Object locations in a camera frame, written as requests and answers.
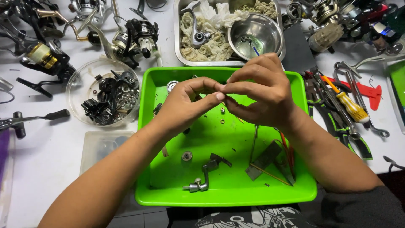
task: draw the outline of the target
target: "white table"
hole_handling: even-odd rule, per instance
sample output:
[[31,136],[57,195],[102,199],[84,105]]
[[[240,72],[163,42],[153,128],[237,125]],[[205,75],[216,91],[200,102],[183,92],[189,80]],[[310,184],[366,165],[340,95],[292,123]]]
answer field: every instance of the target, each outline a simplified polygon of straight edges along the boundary
[[[66,18],[72,19],[75,16],[75,13],[68,10],[69,1],[54,0],[53,2],[59,5]],[[173,2],[174,0],[168,0],[168,4],[161,9],[162,12],[154,12],[148,7],[145,8],[145,16],[151,22],[159,25],[158,44],[161,47],[165,67],[182,66],[174,53]],[[121,0],[118,4],[122,17],[125,19],[136,17],[128,8],[136,8],[138,1]],[[308,26],[311,22],[304,23],[305,26]],[[112,15],[109,15],[102,29],[108,32],[107,38],[112,40],[116,31]],[[76,69],[104,54],[102,49],[94,49],[88,42],[76,41],[71,29],[68,29],[67,36],[61,42],[63,51],[71,57],[70,63]],[[316,57],[320,70],[327,76],[332,75],[335,62],[344,60],[354,64],[376,54],[373,48],[367,44],[339,42],[334,47],[336,52],[333,55],[325,52]],[[153,66],[156,66],[154,60],[142,59],[136,72],[142,78],[143,73]],[[373,154],[374,160],[367,161],[367,164],[375,173],[383,173],[388,171],[389,163],[383,160],[382,155],[387,155],[399,163],[405,162],[405,153],[401,150],[405,147],[405,136],[401,133],[393,113],[386,79],[382,73],[382,64],[365,65],[361,68],[364,69],[360,71],[363,76],[360,80],[362,84],[369,85],[368,80],[373,74],[373,86],[381,85],[382,87],[384,100],[381,100],[377,111],[371,109],[369,111],[375,126],[388,130],[391,136],[382,139],[377,134],[365,130],[361,125],[358,126],[358,130]],[[19,69],[20,71],[9,71],[9,69]],[[24,116],[41,116],[67,108],[64,89],[61,89],[60,86],[47,88],[53,93],[51,100],[16,82],[17,77],[32,82],[51,80],[52,77],[21,66],[16,58],[5,52],[0,54],[0,75],[14,84],[12,92],[16,95],[15,101],[0,105],[2,118],[10,117],[15,111],[21,111]],[[0,99],[6,99],[4,93],[0,93]],[[325,127],[317,112],[315,112],[314,118]],[[38,225],[55,198],[79,176],[85,132],[104,130],[86,125],[73,116],[67,122],[59,122],[54,125],[45,120],[31,121],[25,123],[25,128],[27,136],[16,143],[13,191],[7,222],[7,227],[10,228],[31,228]],[[136,131],[136,128],[137,121],[117,130]]]

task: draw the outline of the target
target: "green mat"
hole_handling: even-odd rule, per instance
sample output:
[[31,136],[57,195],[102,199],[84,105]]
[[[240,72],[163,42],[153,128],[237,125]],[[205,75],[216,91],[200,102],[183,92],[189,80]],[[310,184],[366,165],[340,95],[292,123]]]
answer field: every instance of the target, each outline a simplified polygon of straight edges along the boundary
[[[166,85],[171,80],[179,82],[192,78],[210,77],[220,83],[232,75],[237,68],[226,67],[156,67],[148,69],[143,76],[141,107],[138,129],[153,117],[152,110],[158,103],[164,103],[168,93]],[[302,77],[295,72],[286,72],[291,82],[294,102],[308,113]],[[231,95],[244,105],[253,100],[246,96]],[[135,199],[145,206],[252,206],[285,204],[311,201],[317,195],[316,182],[309,174],[302,159],[295,155],[296,183],[293,187],[283,184],[271,176],[262,174],[252,181],[245,173],[248,167],[255,126],[240,122],[227,110],[221,114],[222,104],[208,111],[192,126],[190,132],[179,134],[166,144],[169,156],[160,152],[137,181]],[[254,159],[280,134],[272,127],[260,126],[254,150]],[[191,151],[192,160],[182,161],[181,155]],[[203,164],[209,161],[211,153],[223,156],[233,166],[220,163],[219,168],[209,172],[209,189],[190,193],[183,190],[199,177]],[[266,171],[285,179],[271,164]]]

